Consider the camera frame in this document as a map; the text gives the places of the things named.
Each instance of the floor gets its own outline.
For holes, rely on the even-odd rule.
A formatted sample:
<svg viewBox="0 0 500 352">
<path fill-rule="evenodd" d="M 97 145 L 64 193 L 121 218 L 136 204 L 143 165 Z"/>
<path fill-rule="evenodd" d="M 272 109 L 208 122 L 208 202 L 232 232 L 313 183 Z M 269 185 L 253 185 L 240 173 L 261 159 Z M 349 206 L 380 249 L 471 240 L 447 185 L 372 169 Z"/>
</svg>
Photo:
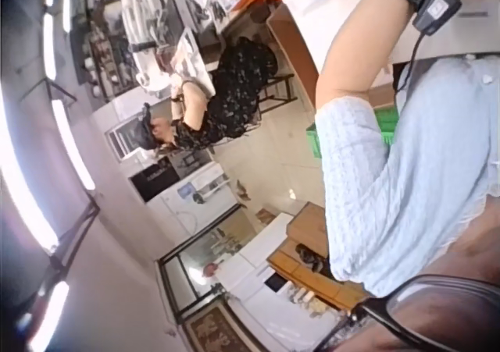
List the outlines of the floor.
<svg viewBox="0 0 500 352">
<path fill-rule="evenodd" d="M 324 206 L 321 161 L 305 135 L 314 110 L 295 84 L 294 93 L 298 100 L 265 113 L 258 129 L 214 147 L 235 192 L 237 180 L 247 190 L 250 200 L 242 203 L 252 214 L 261 208 L 296 214 L 305 201 Z"/>
</svg>

